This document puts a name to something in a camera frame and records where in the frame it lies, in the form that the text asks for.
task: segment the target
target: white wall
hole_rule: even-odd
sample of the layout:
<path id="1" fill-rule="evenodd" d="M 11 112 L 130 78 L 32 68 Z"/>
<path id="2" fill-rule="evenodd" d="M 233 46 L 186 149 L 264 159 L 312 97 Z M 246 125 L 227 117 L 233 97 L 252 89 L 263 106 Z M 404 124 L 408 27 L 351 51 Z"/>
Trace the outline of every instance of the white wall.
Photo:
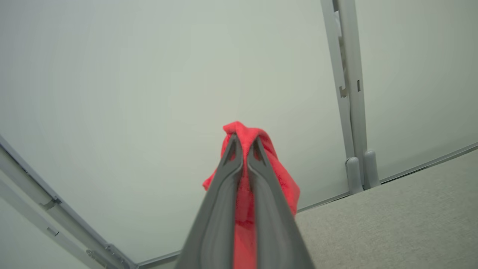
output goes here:
<path id="1" fill-rule="evenodd" d="M 478 1 L 357 0 L 381 179 L 478 142 Z"/>
<path id="2" fill-rule="evenodd" d="M 87 267 L 0 198 L 0 268 Z"/>
<path id="3" fill-rule="evenodd" d="M 134 262 L 179 250 L 222 126 L 271 136 L 299 207 L 348 191 L 320 1 L 0 3 L 0 135 Z"/>

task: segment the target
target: red cloth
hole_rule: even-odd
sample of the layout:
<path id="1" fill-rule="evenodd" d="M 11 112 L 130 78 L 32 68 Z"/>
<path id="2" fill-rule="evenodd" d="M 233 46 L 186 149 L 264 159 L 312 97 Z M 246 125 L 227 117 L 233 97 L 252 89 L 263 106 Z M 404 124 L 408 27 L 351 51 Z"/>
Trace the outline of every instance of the red cloth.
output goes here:
<path id="1" fill-rule="evenodd" d="M 247 128 L 240 122 L 233 122 L 223 127 L 227 135 L 222 143 L 221 157 L 228 146 L 232 134 L 237 134 L 242 146 L 244 167 L 239 182 L 239 189 L 236 200 L 236 225 L 234 231 L 234 269 L 255 269 L 256 268 L 256 232 L 254 226 L 254 197 L 249 187 L 247 171 L 247 154 L 250 146 L 257 136 L 262 141 L 267 158 L 272 169 L 279 180 L 287 203 L 291 207 L 292 214 L 297 212 L 297 201 L 300 190 L 287 170 L 277 159 L 272 141 L 267 133 L 258 128 Z M 203 186 L 207 190 L 214 178 L 214 173 L 204 181 Z"/>

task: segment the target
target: red fabric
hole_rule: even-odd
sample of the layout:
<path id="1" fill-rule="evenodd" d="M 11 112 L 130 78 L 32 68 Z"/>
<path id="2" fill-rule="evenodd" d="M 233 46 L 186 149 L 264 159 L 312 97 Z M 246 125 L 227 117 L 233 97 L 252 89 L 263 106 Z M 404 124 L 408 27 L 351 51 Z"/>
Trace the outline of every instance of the red fabric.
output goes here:
<path id="1" fill-rule="evenodd" d="M 232 134 L 237 134 L 242 146 L 244 164 L 247 163 L 247 154 L 252 142 L 257 136 L 262 141 L 272 169 L 279 180 L 287 203 L 291 207 L 292 214 L 297 212 L 297 201 L 300 190 L 287 170 L 282 166 L 275 153 L 272 141 L 267 133 L 258 128 L 247 128 L 240 122 L 233 122 L 223 127 L 227 135 L 222 143 L 221 157 L 226 150 Z M 203 186 L 207 190 L 214 178 L 214 173 L 204 181 Z M 236 198 L 236 225 L 234 232 L 234 269 L 255 269 L 256 268 L 256 234 L 254 226 L 254 197 L 249 187 L 247 169 L 243 169 L 239 182 L 239 189 Z"/>

